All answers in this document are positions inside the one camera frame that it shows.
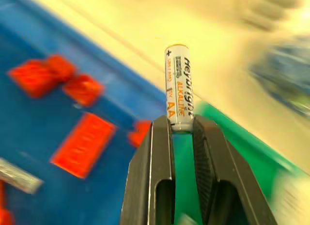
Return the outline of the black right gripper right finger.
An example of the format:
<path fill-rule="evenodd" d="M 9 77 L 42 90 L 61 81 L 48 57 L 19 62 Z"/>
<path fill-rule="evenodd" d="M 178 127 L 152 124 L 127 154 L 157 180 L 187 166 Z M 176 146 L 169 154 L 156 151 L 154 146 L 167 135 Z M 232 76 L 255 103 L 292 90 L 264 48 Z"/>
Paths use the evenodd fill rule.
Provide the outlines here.
<path fill-rule="evenodd" d="M 203 225 L 227 225 L 240 209 L 248 225 L 278 225 L 250 165 L 214 121 L 197 115 L 192 140 Z"/>

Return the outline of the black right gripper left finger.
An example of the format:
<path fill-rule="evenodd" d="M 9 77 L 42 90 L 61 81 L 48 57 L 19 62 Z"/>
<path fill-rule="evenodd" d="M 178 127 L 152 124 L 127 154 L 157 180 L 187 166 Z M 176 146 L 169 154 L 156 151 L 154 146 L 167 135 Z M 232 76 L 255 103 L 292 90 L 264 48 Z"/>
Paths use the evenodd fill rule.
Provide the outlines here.
<path fill-rule="evenodd" d="M 172 130 L 162 115 L 151 123 L 129 164 L 119 225 L 172 225 L 174 213 Z"/>

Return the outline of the white AA alkaline battery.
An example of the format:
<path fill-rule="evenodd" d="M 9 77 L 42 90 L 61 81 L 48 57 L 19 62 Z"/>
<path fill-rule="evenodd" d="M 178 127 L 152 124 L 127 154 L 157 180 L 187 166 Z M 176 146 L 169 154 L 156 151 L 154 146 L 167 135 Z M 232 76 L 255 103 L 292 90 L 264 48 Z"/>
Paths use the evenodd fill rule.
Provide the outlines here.
<path fill-rule="evenodd" d="M 167 118 L 175 132 L 191 133 L 194 120 L 194 96 L 189 48 L 174 44 L 165 50 Z"/>

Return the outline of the green plastic bin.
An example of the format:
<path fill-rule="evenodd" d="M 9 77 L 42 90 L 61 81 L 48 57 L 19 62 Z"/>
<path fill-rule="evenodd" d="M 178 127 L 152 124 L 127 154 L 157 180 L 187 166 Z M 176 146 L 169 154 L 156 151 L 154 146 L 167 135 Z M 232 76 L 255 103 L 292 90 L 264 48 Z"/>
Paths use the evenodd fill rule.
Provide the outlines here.
<path fill-rule="evenodd" d="M 249 163 L 279 225 L 310 225 L 310 175 L 212 105 L 197 114 L 215 121 Z M 174 225 L 202 225 L 191 135 L 173 138 L 176 168 Z"/>

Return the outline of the blue plastic bin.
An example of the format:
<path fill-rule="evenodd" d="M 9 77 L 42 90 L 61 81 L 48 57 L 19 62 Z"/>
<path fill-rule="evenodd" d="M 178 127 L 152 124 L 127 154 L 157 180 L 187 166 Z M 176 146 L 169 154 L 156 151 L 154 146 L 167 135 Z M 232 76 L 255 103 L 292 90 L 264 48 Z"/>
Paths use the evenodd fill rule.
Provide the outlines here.
<path fill-rule="evenodd" d="M 62 54 L 104 85 L 89 108 L 57 86 L 34 99 L 8 76 L 30 59 Z M 117 130 L 86 179 L 50 162 L 85 112 Z M 6 188 L 16 225 L 118 225 L 129 162 L 127 133 L 165 113 L 165 95 L 32 0 L 0 0 L 0 157 L 43 181 L 35 194 Z"/>

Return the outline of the orange rectangular block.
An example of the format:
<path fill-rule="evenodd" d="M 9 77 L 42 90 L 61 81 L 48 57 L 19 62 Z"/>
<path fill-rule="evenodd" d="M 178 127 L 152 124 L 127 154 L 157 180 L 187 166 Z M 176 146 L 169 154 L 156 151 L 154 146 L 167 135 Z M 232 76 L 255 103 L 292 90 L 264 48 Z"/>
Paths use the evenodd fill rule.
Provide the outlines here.
<path fill-rule="evenodd" d="M 53 154 L 50 162 L 84 179 L 104 152 L 115 132 L 114 124 L 87 112 Z"/>
<path fill-rule="evenodd" d="M 5 208 L 4 183 L 0 180 L 0 225 L 12 225 L 12 222 L 11 213 Z"/>
<path fill-rule="evenodd" d="M 90 107 L 104 91 L 104 86 L 87 74 L 78 74 L 66 82 L 62 90 L 78 104 Z"/>
<path fill-rule="evenodd" d="M 40 98 L 71 79 L 77 67 L 59 54 L 30 59 L 10 69 L 8 75 L 30 97 Z"/>
<path fill-rule="evenodd" d="M 151 126 L 151 123 L 152 122 L 149 120 L 141 120 L 134 124 L 135 130 L 128 134 L 129 142 L 133 147 L 138 148 L 140 146 Z"/>

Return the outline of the blue and green object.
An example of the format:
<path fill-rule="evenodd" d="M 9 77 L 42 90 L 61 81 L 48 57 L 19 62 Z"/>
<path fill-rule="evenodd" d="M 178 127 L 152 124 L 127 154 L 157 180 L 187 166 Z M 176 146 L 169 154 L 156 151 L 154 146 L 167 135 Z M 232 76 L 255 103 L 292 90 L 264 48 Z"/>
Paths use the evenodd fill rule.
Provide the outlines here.
<path fill-rule="evenodd" d="M 249 72 L 271 97 L 310 118 L 310 34 L 269 47 Z"/>

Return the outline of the silver battery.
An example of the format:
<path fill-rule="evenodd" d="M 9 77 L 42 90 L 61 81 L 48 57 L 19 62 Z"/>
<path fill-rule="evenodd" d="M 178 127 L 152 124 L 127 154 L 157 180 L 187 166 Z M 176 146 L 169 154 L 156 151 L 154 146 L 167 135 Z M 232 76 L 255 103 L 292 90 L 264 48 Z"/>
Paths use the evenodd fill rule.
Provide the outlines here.
<path fill-rule="evenodd" d="M 28 194 L 36 193 L 44 183 L 41 179 L 3 158 L 0 158 L 0 180 Z"/>

